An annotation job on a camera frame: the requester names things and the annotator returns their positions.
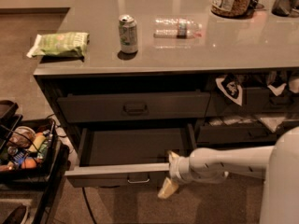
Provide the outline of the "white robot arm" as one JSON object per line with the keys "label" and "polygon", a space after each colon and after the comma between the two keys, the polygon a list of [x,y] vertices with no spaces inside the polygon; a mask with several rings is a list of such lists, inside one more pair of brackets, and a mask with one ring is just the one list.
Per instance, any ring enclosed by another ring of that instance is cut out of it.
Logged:
{"label": "white robot arm", "polygon": [[259,224],[299,224],[299,128],[269,147],[229,150],[197,148],[190,156],[169,153],[169,177],[158,197],[166,199],[181,184],[220,183],[234,173],[261,178],[263,198]]}

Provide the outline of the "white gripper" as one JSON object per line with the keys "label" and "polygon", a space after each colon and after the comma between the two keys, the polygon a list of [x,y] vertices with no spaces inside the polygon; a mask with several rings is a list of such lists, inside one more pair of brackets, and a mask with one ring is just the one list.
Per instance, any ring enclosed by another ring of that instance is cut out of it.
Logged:
{"label": "white gripper", "polygon": [[160,199],[167,199],[178,190],[178,183],[190,183],[191,173],[189,159],[169,150],[169,175],[158,192]]}

